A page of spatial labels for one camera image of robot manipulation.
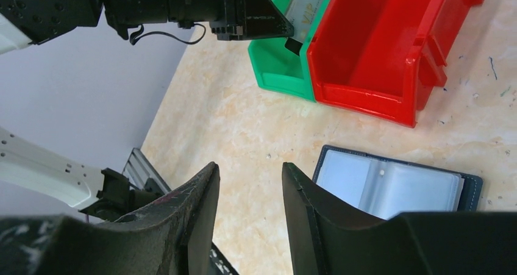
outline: red plastic bin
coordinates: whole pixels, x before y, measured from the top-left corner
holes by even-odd
[[[484,0],[331,0],[307,50],[316,101],[415,127]]]

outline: screw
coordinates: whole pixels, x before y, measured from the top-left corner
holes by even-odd
[[[20,12],[16,11],[16,10],[13,11],[13,15],[15,15],[16,17],[18,17],[20,19],[23,18],[23,15]]]

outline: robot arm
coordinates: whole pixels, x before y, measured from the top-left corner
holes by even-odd
[[[124,39],[144,24],[209,22],[218,40],[290,37],[292,24],[271,0],[0,0],[0,54],[40,45],[76,27],[95,27],[102,8]]]
[[[0,177],[55,197],[82,210],[98,200],[104,175],[92,168],[43,149],[0,127]]]
[[[114,221],[164,194],[152,180],[145,188],[116,171],[100,170],[43,149],[0,126],[0,180],[67,203],[78,211]]]

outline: storage bin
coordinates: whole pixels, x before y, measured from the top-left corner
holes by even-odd
[[[315,99],[416,125],[451,46],[483,0],[330,0],[307,63]]]
[[[272,1],[282,13],[285,13],[291,0]],[[300,56],[284,47],[286,38],[253,40],[250,43],[248,53],[259,87],[315,101],[305,57],[310,39],[328,2],[329,0],[325,0],[318,9],[311,30],[300,50]],[[305,74],[302,70],[302,61],[305,63]]]

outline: card holder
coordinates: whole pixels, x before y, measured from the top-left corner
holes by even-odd
[[[399,212],[475,211],[480,177],[325,145],[313,181],[354,207],[389,219]]]

